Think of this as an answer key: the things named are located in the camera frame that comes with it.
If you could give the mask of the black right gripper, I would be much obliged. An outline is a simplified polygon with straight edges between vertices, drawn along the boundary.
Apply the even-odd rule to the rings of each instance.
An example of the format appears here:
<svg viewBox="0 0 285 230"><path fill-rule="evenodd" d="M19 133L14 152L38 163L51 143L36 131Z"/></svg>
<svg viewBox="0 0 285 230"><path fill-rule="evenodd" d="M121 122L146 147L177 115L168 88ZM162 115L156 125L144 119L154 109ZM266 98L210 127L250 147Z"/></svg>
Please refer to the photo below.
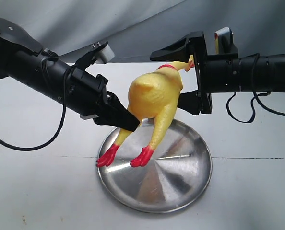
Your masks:
<svg viewBox="0 0 285 230"><path fill-rule="evenodd" d="M231 92L233 62L230 55L209 55L204 33L192 32L188 36L150 54L151 61L188 61L194 55L198 89L181 93L177 107L191 115L212 113L212 93Z"/></svg>

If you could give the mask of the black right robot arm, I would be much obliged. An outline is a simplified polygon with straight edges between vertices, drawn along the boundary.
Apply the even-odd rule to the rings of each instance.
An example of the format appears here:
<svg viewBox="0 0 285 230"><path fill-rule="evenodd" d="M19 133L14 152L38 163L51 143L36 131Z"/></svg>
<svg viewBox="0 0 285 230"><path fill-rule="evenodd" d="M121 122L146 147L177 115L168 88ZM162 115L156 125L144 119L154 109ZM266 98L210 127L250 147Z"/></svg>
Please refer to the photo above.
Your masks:
<svg viewBox="0 0 285 230"><path fill-rule="evenodd" d="M238 57L229 27L216 31L214 39L214 55L207 53L202 31L151 53L151 61L187 62L194 57L198 88L182 93L178 108L192 115L211 114L212 93L285 92L285 54Z"/></svg>

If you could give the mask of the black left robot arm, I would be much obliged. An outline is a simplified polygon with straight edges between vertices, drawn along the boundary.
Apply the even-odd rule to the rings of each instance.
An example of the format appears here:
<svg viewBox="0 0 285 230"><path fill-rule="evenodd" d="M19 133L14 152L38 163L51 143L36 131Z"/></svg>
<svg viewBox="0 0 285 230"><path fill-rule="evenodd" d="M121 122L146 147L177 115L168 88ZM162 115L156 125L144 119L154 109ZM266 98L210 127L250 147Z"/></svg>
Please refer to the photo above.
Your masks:
<svg viewBox="0 0 285 230"><path fill-rule="evenodd" d="M100 42L70 66L25 29L0 17L0 79L12 77L98 125L135 131L139 120L107 90L108 80L86 71L113 57L108 42Z"/></svg>

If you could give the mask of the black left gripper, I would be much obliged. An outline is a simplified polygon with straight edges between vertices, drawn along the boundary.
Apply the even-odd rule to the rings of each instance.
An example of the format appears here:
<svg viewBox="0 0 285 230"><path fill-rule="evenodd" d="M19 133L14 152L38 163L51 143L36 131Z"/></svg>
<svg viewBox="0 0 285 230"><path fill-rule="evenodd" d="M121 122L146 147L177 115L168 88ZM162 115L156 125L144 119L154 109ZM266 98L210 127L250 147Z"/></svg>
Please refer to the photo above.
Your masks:
<svg viewBox="0 0 285 230"><path fill-rule="evenodd" d="M97 125L135 131L140 121L119 98L107 90L108 79L98 74L74 69L68 77L68 106L82 119L93 119Z"/></svg>

